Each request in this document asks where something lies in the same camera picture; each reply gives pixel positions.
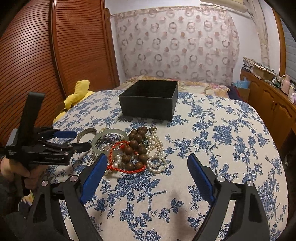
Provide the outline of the person's left hand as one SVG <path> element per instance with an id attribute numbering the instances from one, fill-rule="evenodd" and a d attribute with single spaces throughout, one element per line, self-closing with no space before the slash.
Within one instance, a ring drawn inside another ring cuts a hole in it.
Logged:
<path id="1" fill-rule="evenodd" d="M 47 169 L 47 165 L 39 165 L 29 171 L 13 159 L 3 157 L 1 160 L 1 175 L 10 182 L 14 180 L 15 175 L 24 177 L 25 187 L 30 190 L 37 188 L 40 177 Z"/>

